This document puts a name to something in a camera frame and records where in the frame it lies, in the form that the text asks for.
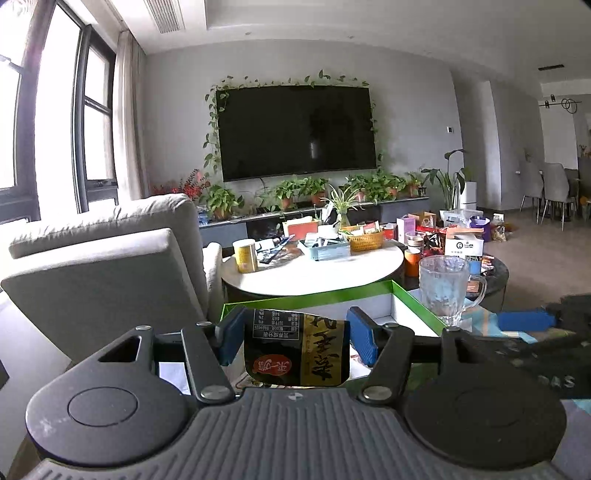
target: yellow canister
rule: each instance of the yellow canister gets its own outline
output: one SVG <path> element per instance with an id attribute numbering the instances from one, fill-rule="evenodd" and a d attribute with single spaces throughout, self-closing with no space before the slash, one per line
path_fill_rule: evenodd
<path id="1" fill-rule="evenodd" d="M 255 241 L 252 238 L 237 240 L 232 244 L 236 266 L 240 273 L 251 273 L 258 270 Z"/>

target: armchair cushion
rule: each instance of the armchair cushion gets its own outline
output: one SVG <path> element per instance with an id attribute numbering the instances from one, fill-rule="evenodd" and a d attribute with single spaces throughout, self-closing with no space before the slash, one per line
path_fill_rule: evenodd
<path id="1" fill-rule="evenodd" d="M 219 322 L 222 316 L 224 295 L 222 287 L 222 246 L 210 243 L 203 249 L 203 269 L 209 292 L 209 308 L 207 319 L 212 323 Z"/>
<path id="2" fill-rule="evenodd" d="M 12 260 L 1 285 L 76 362 L 136 325 L 168 333 L 205 320 L 168 228 Z"/>
<path id="3" fill-rule="evenodd" d="M 203 270 L 199 218 L 195 205 L 184 194 L 136 200 L 113 210 L 82 213 L 62 222 L 31 222 L 12 240 L 8 250 L 16 259 L 69 245 L 161 228 L 173 231 L 199 304 L 203 312 L 207 312 L 209 292 Z"/>

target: orange cup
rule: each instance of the orange cup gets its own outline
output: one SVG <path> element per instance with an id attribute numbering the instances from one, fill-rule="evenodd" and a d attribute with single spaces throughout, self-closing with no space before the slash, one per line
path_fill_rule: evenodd
<path id="1" fill-rule="evenodd" d="M 421 261 L 421 251 L 416 247 L 408 247 L 404 251 L 404 274 L 407 277 L 418 277 L 418 263 Z"/>

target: green vine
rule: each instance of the green vine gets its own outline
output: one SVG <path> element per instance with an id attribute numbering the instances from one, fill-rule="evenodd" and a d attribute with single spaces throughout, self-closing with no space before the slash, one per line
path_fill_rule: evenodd
<path id="1" fill-rule="evenodd" d="M 226 75 L 226 78 L 221 80 L 220 83 L 212 85 L 209 93 L 205 96 L 205 102 L 207 103 L 207 109 L 209 110 L 209 126 L 211 127 L 211 131 L 205 135 L 205 142 L 203 143 L 203 148 L 209 148 L 210 151 L 203 160 L 203 168 L 208 168 L 208 166 L 213 167 L 213 172 L 216 174 L 217 171 L 222 166 L 222 156 L 220 153 L 220 143 L 219 143 L 219 114 L 226 109 L 226 103 L 228 98 L 230 97 L 230 90 L 239 90 L 243 88 L 262 88 L 267 86 L 279 86 L 279 85 L 307 85 L 314 88 L 317 85 L 343 85 L 343 86 L 350 86 L 350 87 L 369 87 L 369 83 L 365 80 L 359 80 L 357 77 L 347 77 L 346 75 L 340 75 L 339 77 L 333 77 L 331 75 L 325 74 L 324 69 L 318 72 L 318 80 L 310 80 L 313 78 L 311 75 L 307 75 L 304 77 L 304 80 L 298 80 L 289 78 L 286 82 L 276 82 L 272 80 L 269 82 L 260 82 L 258 79 L 251 80 L 248 75 L 241 80 L 241 83 L 236 85 L 236 82 L 233 82 L 234 77 L 231 75 Z M 378 133 L 378 129 L 376 127 L 376 123 L 378 122 L 374 118 L 374 110 L 376 104 L 375 102 L 371 102 L 371 122 L 372 128 L 371 131 L 374 132 L 374 135 Z M 378 164 L 381 164 L 383 158 L 383 153 L 379 153 L 377 155 Z"/>

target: blue gripper pad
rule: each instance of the blue gripper pad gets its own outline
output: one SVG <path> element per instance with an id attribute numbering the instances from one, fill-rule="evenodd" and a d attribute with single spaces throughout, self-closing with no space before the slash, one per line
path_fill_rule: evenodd
<path id="1" fill-rule="evenodd" d="M 545 310 L 500 312 L 496 314 L 500 330 L 514 332 L 543 332 L 556 324 L 554 315 Z"/>
<path id="2" fill-rule="evenodd" d="M 376 342 L 375 331 L 381 331 L 377 325 L 359 307 L 351 307 L 347 312 L 347 321 L 350 326 L 351 344 L 357 350 L 361 361 L 368 367 L 372 367 L 378 361 L 379 348 Z"/>
<path id="3" fill-rule="evenodd" d="M 244 320 L 249 312 L 254 314 L 251 309 L 235 307 L 216 326 L 216 340 L 219 345 L 217 360 L 223 367 L 234 361 L 244 341 Z"/>

